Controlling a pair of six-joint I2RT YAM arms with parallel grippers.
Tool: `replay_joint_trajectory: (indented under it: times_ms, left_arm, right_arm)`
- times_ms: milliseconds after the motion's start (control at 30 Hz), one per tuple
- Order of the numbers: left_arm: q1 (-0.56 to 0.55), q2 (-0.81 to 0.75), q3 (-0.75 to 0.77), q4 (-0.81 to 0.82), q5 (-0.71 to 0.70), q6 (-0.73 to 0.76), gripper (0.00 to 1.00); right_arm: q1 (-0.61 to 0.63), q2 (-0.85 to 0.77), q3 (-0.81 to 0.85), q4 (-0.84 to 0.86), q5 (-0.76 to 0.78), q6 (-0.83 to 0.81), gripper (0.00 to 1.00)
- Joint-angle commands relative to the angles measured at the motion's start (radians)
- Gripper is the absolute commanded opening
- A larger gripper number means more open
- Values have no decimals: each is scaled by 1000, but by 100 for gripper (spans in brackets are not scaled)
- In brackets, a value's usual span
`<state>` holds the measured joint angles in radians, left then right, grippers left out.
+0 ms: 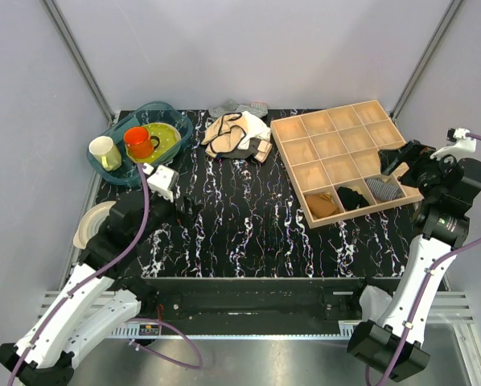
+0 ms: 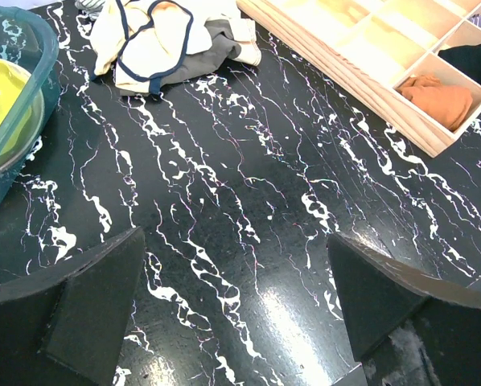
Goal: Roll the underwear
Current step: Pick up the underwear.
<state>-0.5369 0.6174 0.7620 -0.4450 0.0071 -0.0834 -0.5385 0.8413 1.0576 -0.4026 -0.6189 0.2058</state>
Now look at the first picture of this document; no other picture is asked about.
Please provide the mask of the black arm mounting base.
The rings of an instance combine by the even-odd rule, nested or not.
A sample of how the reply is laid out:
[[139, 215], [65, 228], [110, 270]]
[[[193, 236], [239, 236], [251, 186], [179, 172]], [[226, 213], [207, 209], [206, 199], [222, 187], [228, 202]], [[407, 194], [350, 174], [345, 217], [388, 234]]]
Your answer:
[[186, 335], [333, 335], [356, 320], [354, 278], [149, 279], [142, 317], [160, 317]]

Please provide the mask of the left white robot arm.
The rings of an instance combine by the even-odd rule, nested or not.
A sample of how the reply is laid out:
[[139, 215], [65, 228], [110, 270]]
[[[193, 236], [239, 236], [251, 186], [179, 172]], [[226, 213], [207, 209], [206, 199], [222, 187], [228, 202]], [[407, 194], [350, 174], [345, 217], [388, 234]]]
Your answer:
[[66, 385], [82, 360], [121, 325], [140, 322], [148, 339], [166, 324], [157, 291], [126, 277], [135, 249], [158, 226], [194, 222], [201, 205], [171, 202], [148, 191], [118, 200], [83, 249], [64, 288], [39, 321], [17, 342], [0, 346], [8, 383]]

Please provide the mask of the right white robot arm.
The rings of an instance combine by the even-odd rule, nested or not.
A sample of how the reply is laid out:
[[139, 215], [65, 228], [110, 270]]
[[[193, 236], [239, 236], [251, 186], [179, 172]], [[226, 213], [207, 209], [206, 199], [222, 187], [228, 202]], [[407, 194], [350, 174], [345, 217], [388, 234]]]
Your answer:
[[400, 382], [426, 368], [430, 356], [422, 344], [438, 286], [457, 255], [481, 244], [481, 237], [466, 242], [466, 213], [481, 192], [481, 162], [470, 156], [477, 142], [481, 136], [470, 133], [439, 150], [410, 141], [378, 152], [383, 175], [406, 164], [409, 169], [399, 182], [424, 197], [413, 216], [418, 234], [394, 295], [366, 285], [348, 299], [351, 314], [363, 320], [347, 352], [365, 363], [366, 372], [380, 372], [379, 385]]

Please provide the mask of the beige navy-trimmed underwear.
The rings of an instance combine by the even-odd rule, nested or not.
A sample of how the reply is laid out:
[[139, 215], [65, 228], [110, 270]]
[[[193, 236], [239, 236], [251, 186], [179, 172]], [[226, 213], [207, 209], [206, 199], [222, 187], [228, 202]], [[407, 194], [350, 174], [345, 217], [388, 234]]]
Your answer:
[[205, 131], [201, 142], [205, 152], [212, 158], [231, 154], [247, 137], [247, 121], [242, 113], [230, 113], [219, 117]]

